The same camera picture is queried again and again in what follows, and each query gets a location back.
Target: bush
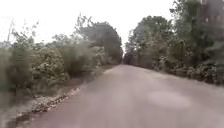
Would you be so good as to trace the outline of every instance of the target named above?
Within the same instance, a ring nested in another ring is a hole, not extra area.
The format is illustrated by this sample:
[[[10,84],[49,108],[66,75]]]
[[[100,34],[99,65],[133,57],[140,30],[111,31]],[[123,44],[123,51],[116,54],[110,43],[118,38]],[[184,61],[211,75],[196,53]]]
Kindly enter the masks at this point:
[[[31,73],[29,71],[28,47],[25,43],[14,43],[12,45],[9,65],[6,75],[9,81],[9,90],[17,95],[19,90],[30,88]]]
[[[36,48],[36,46],[31,50],[30,56],[32,91],[35,94],[49,93],[58,85],[64,84],[67,79],[64,61],[57,49],[47,46]]]

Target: vegetation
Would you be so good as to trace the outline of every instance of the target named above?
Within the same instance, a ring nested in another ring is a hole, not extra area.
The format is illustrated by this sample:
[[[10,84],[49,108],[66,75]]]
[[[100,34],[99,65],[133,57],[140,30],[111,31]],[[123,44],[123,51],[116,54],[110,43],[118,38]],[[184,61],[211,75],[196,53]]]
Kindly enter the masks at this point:
[[[2,42],[1,92],[12,94],[14,101],[20,96],[48,95],[69,78],[88,75],[102,65],[119,64],[121,38],[116,30],[109,23],[94,23],[85,16],[77,21],[71,36],[55,35],[50,43],[35,43],[37,25],[14,32],[15,42]]]
[[[223,84],[222,18],[211,14],[215,13],[212,4],[175,0],[170,9],[172,20],[161,16],[143,18],[126,43],[124,62]]]

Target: tree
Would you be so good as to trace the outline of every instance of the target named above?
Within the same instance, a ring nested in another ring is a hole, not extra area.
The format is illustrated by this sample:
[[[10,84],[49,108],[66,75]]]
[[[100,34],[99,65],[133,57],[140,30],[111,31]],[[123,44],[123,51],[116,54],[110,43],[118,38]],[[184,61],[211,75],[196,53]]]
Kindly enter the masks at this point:
[[[116,63],[120,63],[122,59],[121,38],[115,28],[107,22],[91,21],[91,18],[80,16],[75,34],[80,34],[84,39],[92,42],[91,46],[104,47],[108,56]]]

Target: paved road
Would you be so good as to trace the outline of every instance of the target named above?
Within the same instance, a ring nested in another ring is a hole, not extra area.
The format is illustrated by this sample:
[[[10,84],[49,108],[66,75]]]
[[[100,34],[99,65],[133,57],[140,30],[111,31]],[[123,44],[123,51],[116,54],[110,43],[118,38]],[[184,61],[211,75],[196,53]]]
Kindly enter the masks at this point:
[[[32,128],[224,128],[224,90],[120,65]]]

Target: sky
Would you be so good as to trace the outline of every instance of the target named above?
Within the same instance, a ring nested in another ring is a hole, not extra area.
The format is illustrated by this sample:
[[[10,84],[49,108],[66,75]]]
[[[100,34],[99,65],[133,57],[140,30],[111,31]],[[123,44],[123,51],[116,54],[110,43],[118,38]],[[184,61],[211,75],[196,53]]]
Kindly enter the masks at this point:
[[[12,19],[18,31],[24,23],[32,26],[39,21],[36,42],[51,41],[55,34],[70,35],[81,13],[109,22],[124,43],[143,17],[170,19],[172,4],[173,0],[0,0],[0,41],[7,39]]]

